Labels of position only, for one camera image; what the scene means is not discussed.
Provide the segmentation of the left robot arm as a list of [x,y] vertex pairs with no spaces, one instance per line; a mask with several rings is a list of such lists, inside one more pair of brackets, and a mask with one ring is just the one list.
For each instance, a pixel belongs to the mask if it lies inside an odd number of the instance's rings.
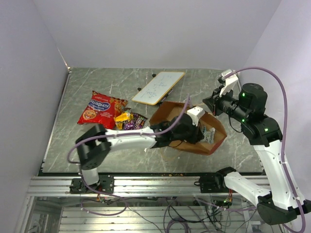
[[190,113],[176,116],[171,121],[163,121],[139,130],[116,131],[96,125],[75,141],[82,187],[89,193],[100,186],[98,166],[106,156],[118,150],[153,149],[168,147],[172,142],[195,144],[203,135],[199,129],[202,115]]

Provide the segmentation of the red brown paper bag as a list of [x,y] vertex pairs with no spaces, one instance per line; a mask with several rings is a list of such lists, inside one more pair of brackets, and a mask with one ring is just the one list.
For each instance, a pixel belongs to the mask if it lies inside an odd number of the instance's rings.
[[[169,128],[178,118],[183,107],[184,104],[180,102],[163,102],[150,118],[150,127],[163,130]],[[168,146],[176,150],[206,156],[213,154],[227,137],[223,124],[211,113],[205,111],[205,114],[199,120],[201,131],[203,132],[204,127],[207,129],[215,128],[214,143],[209,144],[202,141],[196,144],[188,143],[184,139],[186,138],[186,133],[189,131],[190,126],[193,125],[191,117],[187,115],[187,110],[189,109],[191,108],[186,108],[178,123],[171,130],[159,136],[160,142],[156,146]]]

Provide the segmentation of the white blue snack wrapper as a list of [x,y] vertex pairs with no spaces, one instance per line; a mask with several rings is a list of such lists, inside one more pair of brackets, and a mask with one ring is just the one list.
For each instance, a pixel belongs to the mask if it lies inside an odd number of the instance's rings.
[[202,132],[204,138],[202,139],[202,142],[213,144],[215,131],[216,131],[215,128],[207,129],[206,127],[204,127],[203,132]]

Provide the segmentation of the red cookie snack bag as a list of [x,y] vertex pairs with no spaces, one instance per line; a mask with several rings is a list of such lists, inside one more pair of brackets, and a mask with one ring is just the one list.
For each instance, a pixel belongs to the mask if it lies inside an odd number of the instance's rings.
[[101,124],[106,129],[113,129],[115,127],[114,118],[122,113],[123,108],[127,104],[128,100],[92,91],[91,100],[81,114],[77,124]]

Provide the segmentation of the purple candy packet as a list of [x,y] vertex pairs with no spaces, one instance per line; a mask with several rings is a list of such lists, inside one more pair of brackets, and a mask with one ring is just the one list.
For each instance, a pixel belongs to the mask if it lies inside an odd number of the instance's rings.
[[134,130],[136,128],[135,124],[136,124],[136,121],[134,119],[132,119],[132,120],[126,122],[126,123],[123,123],[122,128],[124,130]]

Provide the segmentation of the yellow m&m's candy packet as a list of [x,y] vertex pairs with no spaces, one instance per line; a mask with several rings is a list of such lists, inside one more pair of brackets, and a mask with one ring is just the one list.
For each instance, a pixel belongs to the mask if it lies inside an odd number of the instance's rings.
[[122,114],[120,114],[119,116],[114,118],[115,122],[129,122],[133,119],[133,114],[132,112],[123,112]]

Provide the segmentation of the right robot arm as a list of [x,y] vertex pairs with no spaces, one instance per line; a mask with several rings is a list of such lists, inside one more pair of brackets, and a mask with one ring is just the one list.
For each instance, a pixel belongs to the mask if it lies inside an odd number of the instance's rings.
[[220,192],[232,189],[256,206],[259,216],[269,225],[288,223],[311,211],[311,202],[303,197],[295,185],[289,168],[284,168],[287,159],[281,155],[283,135],[277,121],[265,112],[267,93],[255,83],[242,86],[239,98],[233,91],[222,95],[224,86],[216,88],[203,103],[214,116],[224,113],[229,119],[241,124],[241,132],[259,156],[270,188],[244,178],[231,167],[219,170],[222,175],[214,180]]

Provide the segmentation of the brown m&m's candy packet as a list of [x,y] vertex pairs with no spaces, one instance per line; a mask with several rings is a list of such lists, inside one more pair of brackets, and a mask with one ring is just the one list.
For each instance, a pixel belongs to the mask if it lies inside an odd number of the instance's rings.
[[145,122],[148,120],[147,117],[138,113],[133,113],[133,117],[134,117],[134,125],[133,125],[134,130],[139,130],[143,128]]

